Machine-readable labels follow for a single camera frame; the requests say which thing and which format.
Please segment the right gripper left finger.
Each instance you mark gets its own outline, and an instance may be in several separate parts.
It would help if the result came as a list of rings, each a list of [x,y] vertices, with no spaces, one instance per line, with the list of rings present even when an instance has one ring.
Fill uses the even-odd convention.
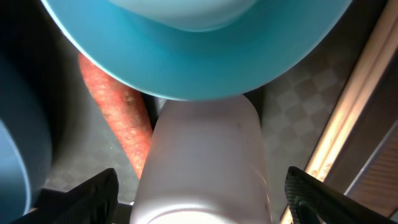
[[[116,171],[108,168],[68,192],[43,190],[35,210],[12,224],[110,224],[118,192]]]

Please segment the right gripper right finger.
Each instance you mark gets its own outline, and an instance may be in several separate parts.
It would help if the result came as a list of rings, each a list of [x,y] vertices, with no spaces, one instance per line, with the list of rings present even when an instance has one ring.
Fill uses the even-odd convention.
[[[285,194],[294,224],[395,224],[298,167],[287,171]]]

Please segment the dark blue plate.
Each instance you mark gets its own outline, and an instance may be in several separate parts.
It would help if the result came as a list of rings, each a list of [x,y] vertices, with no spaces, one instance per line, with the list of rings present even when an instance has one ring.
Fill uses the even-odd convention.
[[[52,142],[35,93],[1,54],[1,223],[29,212],[46,181]]]

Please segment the white plastic cup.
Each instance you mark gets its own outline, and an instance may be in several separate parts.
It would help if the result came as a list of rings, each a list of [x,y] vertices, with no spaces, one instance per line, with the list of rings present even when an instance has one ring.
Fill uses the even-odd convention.
[[[165,102],[130,221],[272,221],[260,120],[245,96]]]

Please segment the light blue small bowl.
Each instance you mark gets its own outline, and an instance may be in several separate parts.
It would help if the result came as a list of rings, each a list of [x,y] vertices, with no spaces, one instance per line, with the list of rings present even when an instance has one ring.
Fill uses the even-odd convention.
[[[44,1],[67,39],[118,81],[170,100],[213,100],[259,88],[311,52],[347,0],[261,1],[238,21],[189,32],[109,1]]]

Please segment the light blue cup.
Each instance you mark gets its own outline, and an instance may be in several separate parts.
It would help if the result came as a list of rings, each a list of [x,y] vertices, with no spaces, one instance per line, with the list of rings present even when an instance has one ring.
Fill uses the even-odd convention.
[[[112,0],[137,15],[190,32],[220,29],[250,10],[256,0]]]

